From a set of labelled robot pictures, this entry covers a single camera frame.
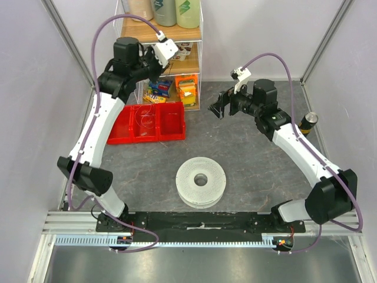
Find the white perforated spool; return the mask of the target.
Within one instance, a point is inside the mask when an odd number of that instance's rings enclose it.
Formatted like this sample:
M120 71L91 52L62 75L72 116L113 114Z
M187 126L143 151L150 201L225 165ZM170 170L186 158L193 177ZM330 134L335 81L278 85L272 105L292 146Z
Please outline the white perforated spool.
M196 209L207 209L214 206L223 196L226 175L216 161L207 157L194 157L179 167L176 188L186 205Z

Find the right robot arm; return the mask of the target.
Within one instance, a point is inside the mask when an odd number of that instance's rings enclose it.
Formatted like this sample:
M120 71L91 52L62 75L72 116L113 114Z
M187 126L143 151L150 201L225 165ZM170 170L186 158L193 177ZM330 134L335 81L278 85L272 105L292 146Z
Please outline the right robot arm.
M312 186L306 199L289 200L272 208L274 214L269 222L274 231L283 232L298 220L310 219L323 225L356 208L353 204L358 185L356 173L342 170L325 159L298 126L292 124L287 112L278 107L273 81L257 80L252 93L247 92L246 85L239 90L222 91L208 109L222 119L226 106L231 116L242 112L254 117L259 132L294 161Z

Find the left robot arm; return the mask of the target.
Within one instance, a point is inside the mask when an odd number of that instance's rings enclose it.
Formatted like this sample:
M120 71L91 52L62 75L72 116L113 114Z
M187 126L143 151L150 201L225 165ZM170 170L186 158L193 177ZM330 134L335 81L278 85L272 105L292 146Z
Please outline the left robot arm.
M57 161L58 168L67 177L70 209L74 209L71 196L72 187L76 186L96 202L103 214L110 215L108 223L115 231L128 228L128 207L112 187L113 173L101 168L104 147L137 83L157 80L177 51L175 43L162 35L158 43L147 47L133 37L116 40L113 58L95 83L96 94L84 129L69 156L61 156Z

